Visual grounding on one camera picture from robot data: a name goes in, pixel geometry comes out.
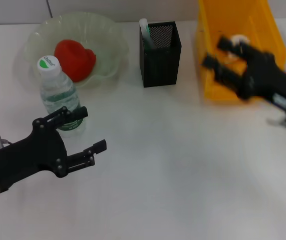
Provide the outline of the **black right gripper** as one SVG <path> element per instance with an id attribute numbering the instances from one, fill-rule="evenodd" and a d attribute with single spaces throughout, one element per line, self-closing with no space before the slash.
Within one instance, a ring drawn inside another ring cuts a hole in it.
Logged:
<path id="1" fill-rule="evenodd" d="M 243 41 L 234 44 L 224 36 L 219 39 L 217 48 L 247 63 L 246 70 L 239 74 L 207 54 L 202 66 L 214 71 L 214 80 L 217 83 L 232 90 L 243 100 L 261 97 L 273 102 L 275 94 L 286 99 L 286 72 L 277 66 L 273 54 L 253 50 Z"/>

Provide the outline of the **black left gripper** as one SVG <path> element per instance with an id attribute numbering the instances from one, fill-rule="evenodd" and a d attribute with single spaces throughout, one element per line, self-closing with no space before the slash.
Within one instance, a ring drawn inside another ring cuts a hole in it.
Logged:
<path id="1" fill-rule="evenodd" d="M 33 130 L 28 137 L 0 149 L 0 192 L 40 171 L 50 171 L 63 178 L 68 173 L 94 166 L 94 155 L 107 149 L 105 140 L 67 157 L 64 142 L 56 131 L 87 116 L 85 106 L 74 111 L 64 106 L 44 118 L 34 120 Z"/>

